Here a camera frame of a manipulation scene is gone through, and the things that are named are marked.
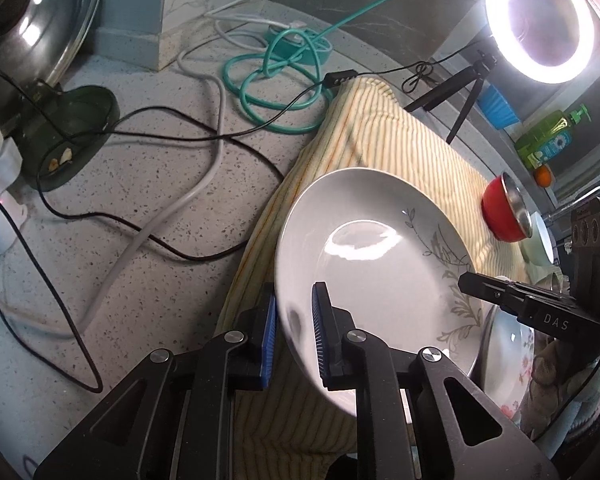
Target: plate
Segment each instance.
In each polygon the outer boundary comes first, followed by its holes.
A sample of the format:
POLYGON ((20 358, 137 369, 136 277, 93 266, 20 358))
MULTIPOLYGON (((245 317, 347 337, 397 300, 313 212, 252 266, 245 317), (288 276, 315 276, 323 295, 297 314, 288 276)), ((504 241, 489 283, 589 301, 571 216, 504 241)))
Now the plate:
POLYGON ((499 306, 494 306, 493 311, 482 369, 483 391, 505 415, 513 418, 531 379, 534 331, 499 306))
POLYGON ((334 306, 349 310, 357 327, 392 348, 417 352, 436 346, 469 374, 480 346, 482 303, 458 289, 458 277, 467 270, 474 266, 460 235, 419 190, 382 171, 337 170, 302 193, 280 234, 280 323, 315 387, 356 415, 353 390, 322 386, 313 284, 326 282, 334 306))

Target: metal screw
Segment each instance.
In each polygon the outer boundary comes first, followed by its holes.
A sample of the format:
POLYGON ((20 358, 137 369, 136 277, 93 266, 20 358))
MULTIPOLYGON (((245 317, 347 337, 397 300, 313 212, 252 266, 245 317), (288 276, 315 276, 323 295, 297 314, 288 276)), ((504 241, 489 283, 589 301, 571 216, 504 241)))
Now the metal screw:
POLYGON ((154 363, 163 363, 169 360, 169 351, 164 348, 159 348, 151 352, 149 359, 154 363))
POLYGON ((244 334, 239 330, 231 330, 224 334, 224 340, 228 343, 239 343, 244 339, 244 334))
POLYGON ((347 339, 352 343, 362 343, 366 340, 366 334, 362 330, 350 330, 347 332, 347 339))
POLYGON ((442 359, 442 352, 433 346, 429 346, 422 351, 422 357, 425 361, 437 363, 442 359))

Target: ring light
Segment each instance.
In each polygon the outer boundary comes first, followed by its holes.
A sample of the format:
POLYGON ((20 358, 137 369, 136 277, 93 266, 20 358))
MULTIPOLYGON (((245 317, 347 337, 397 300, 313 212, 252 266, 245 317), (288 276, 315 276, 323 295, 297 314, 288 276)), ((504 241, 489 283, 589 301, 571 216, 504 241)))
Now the ring light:
POLYGON ((502 55, 524 75, 542 83, 564 83, 580 74, 593 52, 594 27, 586 0, 570 0, 578 17, 579 43, 570 59, 561 65, 545 66, 533 60, 511 27, 509 0, 485 0, 487 19, 502 55))

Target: faucet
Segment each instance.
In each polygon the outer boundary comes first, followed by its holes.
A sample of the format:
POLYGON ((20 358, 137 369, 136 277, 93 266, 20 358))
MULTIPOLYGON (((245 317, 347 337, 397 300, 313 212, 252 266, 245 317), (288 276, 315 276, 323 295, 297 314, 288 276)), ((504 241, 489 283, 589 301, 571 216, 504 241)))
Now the faucet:
POLYGON ((567 213, 570 213, 577 207, 584 204, 589 198, 595 198, 597 196, 600 196, 600 184, 597 185, 595 188, 591 189, 590 191, 587 191, 583 196, 581 196, 579 198, 575 198, 574 200, 571 200, 570 202, 562 204, 555 211, 551 211, 550 213, 546 213, 546 214, 542 215, 542 220, 544 220, 544 223, 547 226, 549 226, 552 223, 554 223, 561 216, 564 216, 567 213))

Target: red bowl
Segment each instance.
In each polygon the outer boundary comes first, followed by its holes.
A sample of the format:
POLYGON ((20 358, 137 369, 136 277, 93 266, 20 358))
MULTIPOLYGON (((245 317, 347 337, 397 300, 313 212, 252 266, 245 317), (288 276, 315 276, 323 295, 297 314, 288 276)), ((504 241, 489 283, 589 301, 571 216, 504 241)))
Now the red bowl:
POLYGON ((481 206, 484 221, 498 240, 513 243, 531 238, 531 216, 520 190, 507 173, 489 183, 481 206))

